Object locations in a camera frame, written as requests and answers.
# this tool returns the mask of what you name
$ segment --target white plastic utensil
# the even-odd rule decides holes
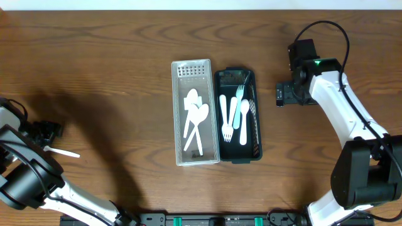
[[[198,102],[198,93],[197,93],[197,91],[195,89],[192,89],[187,94],[187,104],[193,105],[193,104],[196,104],[197,102]],[[190,115],[190,110],[187,113],[186,124],[184,125],[184,133],[183,133],[184,138],[187,137],[188,125],[190,123],[189,115]]]
[[[240,102],[241,99],[243,98],[244,94],[244,85],[239,85],[236,91],[236,97],[237,97],[237,107],[236,107],[236,114],[234,115],[234,122],[233,122],[233,128],[238,129],[240,127]]]
[[[249,112],[250,109],[250,103],[248,100],[242,100],[241,101],[241,115],[242,121],[241,121],[241,130],[240,130],[240,144],[245,145],[247,143],[247,127],[246,127],[246,115],[247,112]]]
[[[229,122],[227,123],[227,133],[229,135],[229,141],[230,142],[232,140],[232,135],[233,135],[233,118],[234,118],[234,113],[236,111],[236,107],[237,107],[237,98],[236,97],[232,97],[231,99],[231,110],[229,112]]]
[[[201,144],[201,137],[200,137],[200,132],[198,131],[198,125],[200,122],[204,121],[209,113],[209,106],[207,104],[201,105],[200,108],[198,108],[195,104],[192,104],[193,106],[190,107],[188,110],[188,113],[190,114],[190,120],[194,124],[194,129],[191,132],[190,136],[188,137],[188,140],[186,142],[186,145],[184,146],[184,151],[187,151],[188,146],[191,143],[191,140],[194,137],[194,134],[196,134],[197,137],[197,145],[198,145],[198,151],[200,152],[200,155],[204,155],[202,152],[202,144]]]
[[[223,125],[222,125],[222,135],[224,137],[224,141],[227,142],[227,109],[226,109],[226,96],[220,95],[219,96],[219,104],[220,104],[220,111],[222,113],[223,118]]]
[[[61,149],[51,148],[51,147],[49,147],[49,146],[45,146],[45,147],[43,148],[43,150],[44,150],[44,151],[53,151],[54,153],[64,154],[64,155],[66,155],[66,156],[70,156],[70,157],[74,157],[74,158],[79,158],[79,157],[80,157],[80,155],[77,154],[77,153],[73,153],[73,152],[71,152],[71,151],[64,151],[64,150],[61,150]]]

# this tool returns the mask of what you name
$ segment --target green clamp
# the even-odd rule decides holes
[[[264,219],[262,217],[256,217],[254,221],[256,222],[256,226],[264,226]]]
[[[182,218],[181,217],[175,217],[173,219],[173,226],[182,226]]]

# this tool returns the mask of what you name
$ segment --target cutlery organizer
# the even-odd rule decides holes
[[[173,87],[176,164],[178,166],[191,166],[218,163],[217,120],[210,60],[173,62],[171,64],[171,79]],[[184,99],[187,98],[189,91],[192,89],[195,89],[198,93],[198,104],[207,104],[209,107],[206,119],[198,125],[203,155],[198,150],[196,135],[192,138],[188,149],[184,151],[185,145],[194,129],[194,124],[191,122],[188,123],[187,137],[183,137],[189,112],[185,106]]]
[[[263,157],[261,134],[258,116],[257,88],[254,72],[243,68],[226,68],[215,72],[215,112],[219,136],[219,153],[222,161],[232,163],[250,163]],[[243,100],[250,103],[250,110],[246,114],[247,143],[240,145],[240,128],[235,129],[231,141],[225,142],[222,136],[223,117],[220,110],[219,96],[226,96],[227,117],[229,118],[230,99],[236,96],[239,85],[245,85]]]

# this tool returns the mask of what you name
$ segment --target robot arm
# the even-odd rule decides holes
[[[43,127],[28,124],[22,114],[15,113],[18,109],[11,108],[12,105],[5,99],[1,100],[3,105],[0,107],[0,174],[5,172],[18,156],[22,156],[40,174],[51,197],[44,195],[38,177],[22,162],[6,177],[0,175],[0,199],[4,203],[18,210],[27,206],[56,210],[90,226],[134,226],[139,222],[137,217],[118,209],[112,202],[96,198],[71,184],[63,175],[62,167],[38,145],[50,145],[48,139],[44,142],[47,136],[40,130]],[[60,127],[52,125],[45,128],[45,131],[49,131],[49,128]],[[32,142],[31,137],[42,138]]]
[[[338,79],[338,71],[322,72],[319,76],[314,75],[309,92],[327,115],[338,135],[340,145],[343,148],[347,141],[353,141],[355,137],[361,137],[364,140],[375,139],[374,135],[364,128],[364,124],[340,92]],[[342,81],[347,86],[345,89],[354,105],[362,112],[366,120],[371,122],[371,126],[376,132],[384,137],[383,134],[386,134],[387,131],[378,125],[363,107],[350,88],[345,74],[342,76]],[[359,205],[351,210],[345,210],[337,203],[332,190],[330,190],[321,199],[311,203],[307,210],[312,225],[332,225],[334,222],[353,214],[355,210],[367,210],[371,207],[370,204]]]
[[[343,148],[346,141],[352,141],[355,137],[361,137],[365,140],[375,139],[374,135],[368,129],[364,128],[364,124],[346,101],[339,89],[338,79],[338,71],[322,72],[319,76],[314,75],[309,92],[327,115],[338,135],[340,145]],[[342,82],[346,85],[345,89],[359,112],[363,114],[366,121],[370,122],[371,127],[381,137],[384,137],[383,134],[387,134],[387,131],[363,107],[362,103],[353,93],[345,73],[342,76]]]
[[[71,182],[68,181],[64,175],[62,175],[62,179],[65,182],[65,185],[62,188],[57,188],[50,194],[51,196],[57,198],[62,197],[64,200],[68,200],[85,209],[86,211],[101,217],[103,220],[109,223],[109,225],[114,225],[114,222],[119,215],[119,210],[112,202],[96,198],[94,195],[91,195],[81,188],[71,184]],[[45,204],[40,208],[62,212],[77,220],[80,220],[83,223],[86,223],[87,225],[106,225],[100,220],[70,205],[67,205],[66,203],[50,200],[49,198],[46,198],[44,203]]]
[[[331,190],[307,208],[310,225],[337,225],[357,210],[367,210],[401,196],[401,178],[395,163],[352,109],[339,87],[341,66],[334,58],[321,59],[313,40],[298,40],[288,48],[292,81],[276,86],[276,103],[319,104],[334,127],[342,152],[331,175]],[[363,118],[402,159],[401,136],[390,136],[368,114],[342,75],[347,95]],[[370,158],[379,161],[370,166]]]

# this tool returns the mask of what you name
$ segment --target wooden table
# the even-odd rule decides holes
[[[65,175],[131,211],[300,209],[330,189],[341,148],[319,106],[278,108],[274,87],[291,78],[286,47],[320,19],[345,28],[354,92],[390,134],[402,134],[400,11],[3,12],[0,95],[20,100],[31,121],[64,122],[54,147],[81,154],[55,156]],[[321,57],[343,60],[334,27],[302,38],[314,38]],[[171,62],[199,58],[211,59],[213,71],[256,73],[261,161],[176,166]],[[58,225],[58,212],[0,206],[0,225]],[[393,217],[401,208],[373,212]]]

